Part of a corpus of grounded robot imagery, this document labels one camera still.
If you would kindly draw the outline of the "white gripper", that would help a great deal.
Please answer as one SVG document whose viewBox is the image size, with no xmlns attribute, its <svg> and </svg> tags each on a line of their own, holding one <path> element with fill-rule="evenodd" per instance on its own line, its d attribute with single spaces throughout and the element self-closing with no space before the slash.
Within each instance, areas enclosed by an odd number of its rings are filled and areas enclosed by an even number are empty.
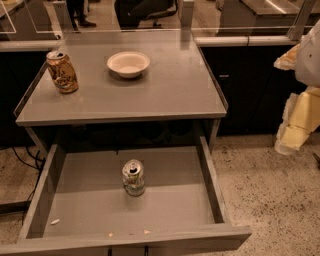
<svg viewBox="0 0 320 256">
<path fill-rule="evenodd" d="M 300 95 L 292 93 L 282 115 L 275 150 L 282 155 L 297 152 L 320 126 L 320 20 L 297 44 L 276 59 L 274 67 L 294 70 L 298 81 L 308 87 Z"/>
</svg>

